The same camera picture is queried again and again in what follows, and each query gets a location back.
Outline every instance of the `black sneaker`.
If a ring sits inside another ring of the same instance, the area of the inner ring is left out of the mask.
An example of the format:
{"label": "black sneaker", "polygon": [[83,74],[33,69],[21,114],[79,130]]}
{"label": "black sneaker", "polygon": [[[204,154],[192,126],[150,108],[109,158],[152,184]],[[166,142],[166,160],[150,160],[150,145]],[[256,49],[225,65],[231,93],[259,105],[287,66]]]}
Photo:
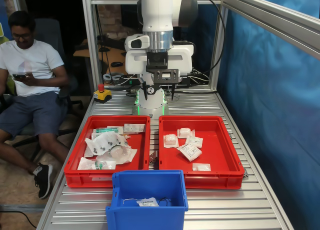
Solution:
{"label": "black sneaker", "polygon": [[40,199],[46,198],[50,193],[50,176],[52,174],[52,169],[52,165],[42,165],[41,163],[39,163],[39,167],[33,172],[35,175],[35,185],[40,188]]}

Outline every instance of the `blue bin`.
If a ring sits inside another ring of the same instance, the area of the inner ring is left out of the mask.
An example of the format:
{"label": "blue bin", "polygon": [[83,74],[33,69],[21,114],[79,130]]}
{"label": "blue bin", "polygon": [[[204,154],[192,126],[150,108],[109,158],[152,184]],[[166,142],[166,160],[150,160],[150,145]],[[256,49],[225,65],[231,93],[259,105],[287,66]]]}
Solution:
{"label": "blue bin", "polygon": [[[112,184],[108,230],[183,230],[188,200],[182,170],[122,171],[112,175]],[[159,206],[137,204],[151,197]]]}

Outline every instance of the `aluminum table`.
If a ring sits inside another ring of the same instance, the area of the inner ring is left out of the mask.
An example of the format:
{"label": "aluminum table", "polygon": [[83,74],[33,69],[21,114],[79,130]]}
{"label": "aluminum table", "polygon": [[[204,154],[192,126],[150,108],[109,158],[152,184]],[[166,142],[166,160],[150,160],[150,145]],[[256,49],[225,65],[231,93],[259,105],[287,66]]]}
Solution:
{"label": "aluminum table", "polygon": [[[188,91],[210,91],[210,88],[197,86]],[[219,94],[179,94],[177,90],[175,95],[179,97],[174,97],[173,101],[168,99],[171,115],[218,115],[223,118],[248,173],[240,190],[187,190],[189,210],[185,213],[184,229],[293,229]],[[127,97],[125,91],[113,91],[112,100],[105,104],[92,100],[71,148],[89,116],[130,115],[134,100]],[[158,148],[159,124],[151,121],[150,153],[157,153]],[[111,199],[112,189],[69,188],[62,169],[37,229],[106,230],[105,208]]]}

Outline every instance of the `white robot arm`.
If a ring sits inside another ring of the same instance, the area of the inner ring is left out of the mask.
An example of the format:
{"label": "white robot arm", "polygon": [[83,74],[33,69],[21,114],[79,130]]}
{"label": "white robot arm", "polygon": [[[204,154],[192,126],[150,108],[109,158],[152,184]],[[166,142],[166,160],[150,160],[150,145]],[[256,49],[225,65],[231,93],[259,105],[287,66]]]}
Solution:
{"label": "white robot arm", "polygon": [[174,45],[173,26],[188,27],[198,16],[197,0],[138,0],[143,34],[125,41],[125,69],[138,74],[141,89],[135,102],[144,109],[167,103],[163,84],[175,84],[192,70],[193,45]]}

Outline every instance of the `man's hand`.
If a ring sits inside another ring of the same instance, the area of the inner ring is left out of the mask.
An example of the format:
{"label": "man's hand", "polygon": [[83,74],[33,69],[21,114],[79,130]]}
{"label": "man's hand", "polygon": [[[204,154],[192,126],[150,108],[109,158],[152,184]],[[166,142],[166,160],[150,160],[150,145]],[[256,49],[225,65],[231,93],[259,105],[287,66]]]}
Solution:
{"label": "man's hand", "polygon": [[38,79],[36,79],[31,72],[25,74],[25,78],[15,78],[16,81],[20,81],[27,86],[37,86]]}

